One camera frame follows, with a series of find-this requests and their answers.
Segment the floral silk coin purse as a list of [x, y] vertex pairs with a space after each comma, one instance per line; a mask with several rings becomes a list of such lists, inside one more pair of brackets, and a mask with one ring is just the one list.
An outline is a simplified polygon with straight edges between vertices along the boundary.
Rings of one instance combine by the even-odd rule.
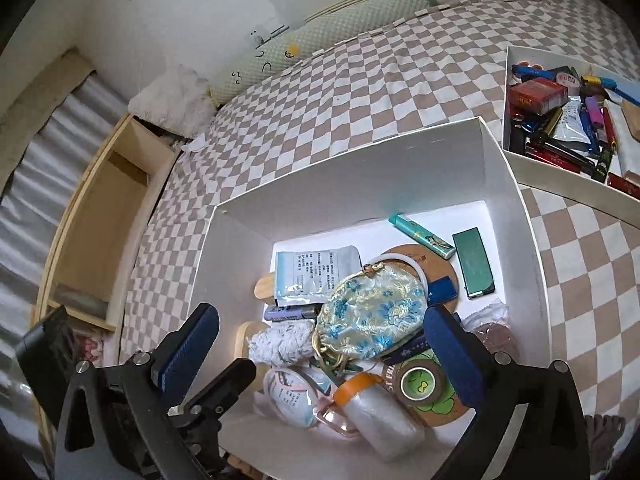
[[390, 352], [421, 326], [428, 281], [411, 258], [382, 255], [340, 281], [317, 316], [311, 343], [324, 370]]

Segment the white fluffy yarn ball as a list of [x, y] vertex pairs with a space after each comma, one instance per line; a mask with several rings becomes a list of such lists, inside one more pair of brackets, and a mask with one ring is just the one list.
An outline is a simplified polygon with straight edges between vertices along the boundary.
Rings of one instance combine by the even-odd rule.
[[248, 357], [274, 367], [296, 364], [314, 356], [314, 321], [279, 322], [247, 339]]

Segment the white blue printed sachet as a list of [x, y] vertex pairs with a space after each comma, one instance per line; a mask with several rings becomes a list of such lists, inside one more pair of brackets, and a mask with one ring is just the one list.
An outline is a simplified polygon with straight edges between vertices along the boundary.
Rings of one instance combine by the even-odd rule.
[[355, 246], [308, 252], [277, 252], [273, 297], [278, 306], [323, 304], [336, 285], [362, 267]]

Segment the blue metallic pen tube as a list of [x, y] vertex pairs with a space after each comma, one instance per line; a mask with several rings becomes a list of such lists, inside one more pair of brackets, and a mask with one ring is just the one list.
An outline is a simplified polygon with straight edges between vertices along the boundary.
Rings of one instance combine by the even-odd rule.
[[458, 291], [449, 276], [428, 283], [427, 304], [446, 304], [458, 298]]

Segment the round cork coaster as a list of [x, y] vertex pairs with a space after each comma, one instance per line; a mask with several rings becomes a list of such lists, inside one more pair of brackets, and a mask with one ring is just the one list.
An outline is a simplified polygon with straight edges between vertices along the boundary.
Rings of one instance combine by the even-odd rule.
[[403, 244], [387, 249], [384, 255], [388, 254], [401, 254], [413, 259], [421, 267], [430, 283], [448, 276], [454, 285], [454, 290], [459, 292], [458, 277], [452, 264], [426, 247], [419, 244]]

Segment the dark green flat box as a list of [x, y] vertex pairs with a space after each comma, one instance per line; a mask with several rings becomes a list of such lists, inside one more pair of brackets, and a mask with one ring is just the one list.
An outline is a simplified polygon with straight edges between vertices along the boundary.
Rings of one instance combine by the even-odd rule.
[[495, 291], [486, 249], [477, 228], [452, 236], [462, 271], [466, 296], [469, 299], [486, 296]]

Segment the teal lighter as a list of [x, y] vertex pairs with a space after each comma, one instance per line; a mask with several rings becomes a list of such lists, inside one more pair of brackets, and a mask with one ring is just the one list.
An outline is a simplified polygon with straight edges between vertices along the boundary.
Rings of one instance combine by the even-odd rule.
[[388, 222], [401, 233], [404, 233], [408, 237], [411, 237], [418, 244], [426, 247], [440, 258], [449, 260], [456, 248], [443, 240], [441, 237], [435, 235], [424, 226], [409, 219], [404, 214], [393, 214], [388, 218]]

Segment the orange capped plastic film roll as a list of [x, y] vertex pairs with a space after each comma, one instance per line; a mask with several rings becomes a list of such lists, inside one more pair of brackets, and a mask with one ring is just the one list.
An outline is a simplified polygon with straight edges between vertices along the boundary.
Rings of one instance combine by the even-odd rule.
[[424, 442], [422, 424], [368, 373], [342, 382], [333, 400], [382, 460], [397, 460]]

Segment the large white cardboard box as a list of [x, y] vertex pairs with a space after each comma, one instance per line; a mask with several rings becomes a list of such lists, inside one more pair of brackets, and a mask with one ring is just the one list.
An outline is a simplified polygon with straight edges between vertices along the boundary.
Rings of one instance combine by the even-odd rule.
[[[508, 309], [516, 360], [545, 367], [551, 328], [544, 270], [511, 167], [480, 118], [416, 130], [333, 156], [218, 205], [192, 300], [212, 304], [219, 333], [196, 381], [235, 357], [236, 335], [262, 319], [253, 292], [291, 273], [295, 294], [320, 304], [303, 342], [343, 385], [348, 366], [376, 360], [422, 328], [439, 269], [454, 272], [457, 314]], [[221, 447], [276, 479], [431, 479], [474, 417], [426, 428], [397, 393], [366, 391], [359, 436], [317, 422], [304, 382], [263, 379], [224, 415]]]

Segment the wooden bedside shelf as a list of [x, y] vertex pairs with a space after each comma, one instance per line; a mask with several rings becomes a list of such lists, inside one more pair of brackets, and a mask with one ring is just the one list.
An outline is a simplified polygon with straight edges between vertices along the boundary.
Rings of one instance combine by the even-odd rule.
[[30, 322], [61, 307], [58, 286], [107, 303], [103, 314], [67, 313], [104, 336], [103, 364], [119, 359], [125, 299], [142, 235], [178, 152], [125, 115], [81, 176], [54, 234]]

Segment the grey curtain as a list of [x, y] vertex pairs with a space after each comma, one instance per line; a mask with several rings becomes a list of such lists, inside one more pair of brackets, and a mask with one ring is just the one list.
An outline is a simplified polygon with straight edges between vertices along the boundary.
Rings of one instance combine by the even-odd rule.
[[29, 386], [14, 346], [26, 334], [43, 267], [82, 173], [123, 114], [126, 101], [93, 73], [27, 144], [1, 194], [1, 421], [35, 465], [41, 445]]

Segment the small white cardboard box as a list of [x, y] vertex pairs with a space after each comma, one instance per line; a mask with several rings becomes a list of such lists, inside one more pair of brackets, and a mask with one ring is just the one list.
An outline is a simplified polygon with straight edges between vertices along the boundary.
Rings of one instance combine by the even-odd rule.
[[[639, 85], [578, 58], [545, 50], [506, 47], [502, 148], [514, 174], [533, 188], [596, 208], [639, 225], [639, 187], [620, 176], [627, 125], [611, 93], [639, 95]], [[512, 106], [514, 84], [542, 77], [568, 89], [568, 102], [544, 115]]]

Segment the red cigarette box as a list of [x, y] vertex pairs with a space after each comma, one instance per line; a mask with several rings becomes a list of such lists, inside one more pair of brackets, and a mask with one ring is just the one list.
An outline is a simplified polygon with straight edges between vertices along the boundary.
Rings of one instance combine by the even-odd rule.
[[508, 90], [508, 98], [519, 110], [544, 115], [568, 102], [568, 89], [549, 79], [536, 77], [514, 84]]

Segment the white fluffy pillow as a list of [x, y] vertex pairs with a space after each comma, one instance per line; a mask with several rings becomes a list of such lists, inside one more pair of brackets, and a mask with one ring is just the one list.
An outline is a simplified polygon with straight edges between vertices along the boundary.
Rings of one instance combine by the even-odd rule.
[[206, 78], [184, 65], [169, 66], [128, 103], [128, 112], [186, 139], [213, 125], [217, 114]]

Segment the green dotted bolster pillow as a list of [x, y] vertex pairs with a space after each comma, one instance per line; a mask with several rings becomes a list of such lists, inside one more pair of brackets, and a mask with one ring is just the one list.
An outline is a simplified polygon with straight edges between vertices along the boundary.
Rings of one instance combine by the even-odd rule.
[[216, 107], [220, 107], [254, 84], [281, 73], [317, 51], [332, 48], [343, 40], [400, 18], [411, 18], [416, 12], [436, 4], [437, 0], [366, 0], [324, 14], [298, 29], [265, 41], [224, 66], [209, 81], [208, 96]]

